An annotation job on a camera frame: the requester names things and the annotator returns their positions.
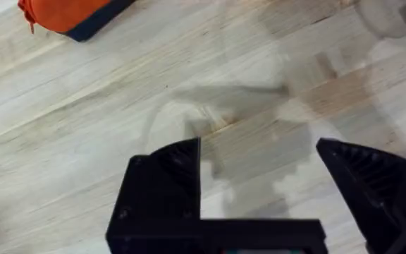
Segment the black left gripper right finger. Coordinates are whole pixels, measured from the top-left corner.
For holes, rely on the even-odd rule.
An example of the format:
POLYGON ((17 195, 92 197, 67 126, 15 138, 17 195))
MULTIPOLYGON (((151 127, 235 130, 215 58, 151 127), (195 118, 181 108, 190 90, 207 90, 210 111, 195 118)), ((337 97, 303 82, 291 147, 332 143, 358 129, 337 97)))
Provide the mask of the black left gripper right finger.
POLYGON ((322 138, 316 150, 372 254, 406 254, 406 157, 322 138))

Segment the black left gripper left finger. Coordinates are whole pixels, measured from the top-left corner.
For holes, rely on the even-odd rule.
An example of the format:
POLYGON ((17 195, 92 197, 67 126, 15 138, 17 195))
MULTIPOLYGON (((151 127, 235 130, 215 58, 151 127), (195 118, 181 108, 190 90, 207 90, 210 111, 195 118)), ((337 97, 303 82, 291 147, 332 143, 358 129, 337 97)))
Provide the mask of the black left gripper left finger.
POLYGON ((105 238, 111 253, 196 253, 191 240, 129 236, 143 219, 200 219, 200 139, 130 158, 105 238))

